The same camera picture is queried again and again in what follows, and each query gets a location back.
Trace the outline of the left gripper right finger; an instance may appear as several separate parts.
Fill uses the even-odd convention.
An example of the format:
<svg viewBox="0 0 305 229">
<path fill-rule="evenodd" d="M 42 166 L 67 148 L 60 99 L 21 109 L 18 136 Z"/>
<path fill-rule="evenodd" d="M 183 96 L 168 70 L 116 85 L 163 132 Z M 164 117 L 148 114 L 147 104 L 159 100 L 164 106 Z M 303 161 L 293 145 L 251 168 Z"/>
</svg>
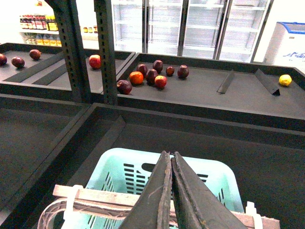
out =
<svg viewBox="0 0 305 229">
<path fill-rule="evenodd" d="M 245 229 L 246 226 L 214 196 L 179 152 L 174 152 L 172 192 L 178 228 Z"/>
</svg>

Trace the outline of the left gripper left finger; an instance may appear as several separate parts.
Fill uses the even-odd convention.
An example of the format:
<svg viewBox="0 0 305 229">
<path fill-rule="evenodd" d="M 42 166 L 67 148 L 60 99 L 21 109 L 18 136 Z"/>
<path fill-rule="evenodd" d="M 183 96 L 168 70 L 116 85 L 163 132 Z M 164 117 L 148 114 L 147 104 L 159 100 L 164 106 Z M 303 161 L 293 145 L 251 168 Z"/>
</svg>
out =
<svg viewBox="0 0 305 229">
<path fill-rule="evenodd" d="M 168 229 L 170 227 L 172 164 L 162 151 L 139 199 L 123 220 L 121 229 Z"/>
</svg>

